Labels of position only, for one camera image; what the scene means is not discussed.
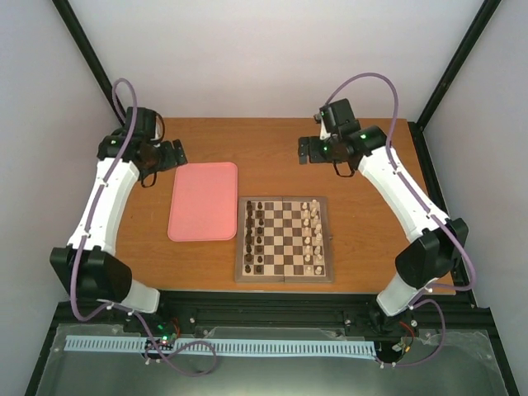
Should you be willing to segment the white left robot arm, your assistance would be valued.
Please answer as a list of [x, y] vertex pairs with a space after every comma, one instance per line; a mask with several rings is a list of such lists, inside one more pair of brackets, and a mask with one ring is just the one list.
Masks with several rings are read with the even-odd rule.
[[159, 303], [160, 292], [133, 277], [116, 257], [116, 239], [134, 185], [148, 187], [165, 172], [187, 163], [180, 140], [166, 140], [163, 118], [154, 110], [129, 108], [123, 127], [99, 144], [95, 181], [82, 218], [65, 247], [56, 247], [50, 264], [69, 294], [74, 314], [82, 321], [79, 299], [93, 299], [105, 309], [120, 306], [143, 313], [154, 332], [170, 326], [172, 312]]

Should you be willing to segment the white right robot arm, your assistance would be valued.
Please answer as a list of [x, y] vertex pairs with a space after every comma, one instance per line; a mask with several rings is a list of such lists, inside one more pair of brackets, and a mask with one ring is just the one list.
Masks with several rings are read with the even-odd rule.
[[345, 163], [351, 175], [361, 174], [394, 212], [409, 242], [395, 259], [393, 279], [369, 308], [372, 329], [387, 333], [404, 311], [453, 270], [469, 228], [427, 197], [389, 137], [376, 125], [361, 127], [347, 99], [323, 105], [314, 120], [320, 133], [305, 138], [308, 161]]

